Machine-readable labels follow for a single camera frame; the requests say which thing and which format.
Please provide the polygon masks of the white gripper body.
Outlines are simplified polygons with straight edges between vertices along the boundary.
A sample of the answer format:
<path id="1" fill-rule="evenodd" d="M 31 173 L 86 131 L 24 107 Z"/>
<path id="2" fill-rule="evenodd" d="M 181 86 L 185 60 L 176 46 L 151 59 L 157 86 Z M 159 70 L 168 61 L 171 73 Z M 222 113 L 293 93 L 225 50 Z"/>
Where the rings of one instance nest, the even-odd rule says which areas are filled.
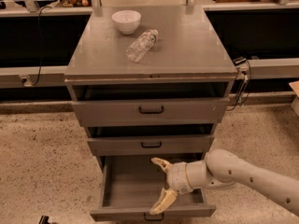
<path id="1" fill-rule="evenodd" d="M 167 173 L 169 188 L 178 194 L 187 194 L 193 191 L 187 177 L 187 163 L 178 162 L 170 166 Z"/>

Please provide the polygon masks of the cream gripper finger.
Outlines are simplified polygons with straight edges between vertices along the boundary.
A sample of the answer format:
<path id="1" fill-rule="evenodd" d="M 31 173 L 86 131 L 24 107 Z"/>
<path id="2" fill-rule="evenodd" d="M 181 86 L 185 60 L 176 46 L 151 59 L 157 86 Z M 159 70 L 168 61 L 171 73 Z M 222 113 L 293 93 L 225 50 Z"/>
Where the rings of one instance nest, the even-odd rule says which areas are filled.
<path id="1" fill-rule="evenodd" d="M 152 158 L 151 161 L 158 165 L 166 174 L 169 172 L 169 169 L 172 167 L 172 163 L 167 160 L 163 160 L 160 158 Z"/>
<path id="2" fill-rule="evenodd" d="M 165 211 L 177 199 L 178 194 L 172 189 L 162 188 L 160 198 L 151 207 L 149 213 L 151 215 L 159 215 Z"/>

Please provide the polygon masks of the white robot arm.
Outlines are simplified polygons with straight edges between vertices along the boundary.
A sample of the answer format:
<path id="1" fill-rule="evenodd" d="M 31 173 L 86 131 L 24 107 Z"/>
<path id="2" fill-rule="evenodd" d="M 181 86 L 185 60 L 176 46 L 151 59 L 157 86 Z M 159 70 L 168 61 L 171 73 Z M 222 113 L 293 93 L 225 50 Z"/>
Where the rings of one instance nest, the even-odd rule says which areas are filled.
<path id="1" fill-rule="evenodd" d="M 215 149 L 203 161 L 177 162 L 152 158 L 166 174 L 169 189 L 162 188 L 159 200 L 151 207 L 151 215 L 159 215 L 177 197 L 195 189 L 217 189 L 240 183 L 299 216 L 299 181 L 250 164 L 235 154 Z"/>

